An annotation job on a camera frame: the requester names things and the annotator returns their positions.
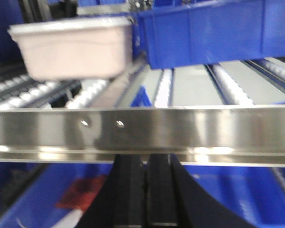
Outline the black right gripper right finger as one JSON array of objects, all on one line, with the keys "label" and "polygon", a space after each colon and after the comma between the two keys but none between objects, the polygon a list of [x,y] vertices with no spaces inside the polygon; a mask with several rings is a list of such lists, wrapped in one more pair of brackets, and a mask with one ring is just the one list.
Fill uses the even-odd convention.
[{"label": "black right gripper right finger", "polygon": [[151,228],[253,227],[204,190],[173,154],[152,154],[147,178]]}]

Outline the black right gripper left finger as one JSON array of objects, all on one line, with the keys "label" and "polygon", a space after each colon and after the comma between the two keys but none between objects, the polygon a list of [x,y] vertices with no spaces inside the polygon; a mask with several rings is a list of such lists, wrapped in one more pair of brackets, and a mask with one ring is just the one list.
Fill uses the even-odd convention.
[{"label": "black right gripper left finger", "polygon": [[144,171],[138,155],[118,154],[103,187],[78,228],[142,228]]}]

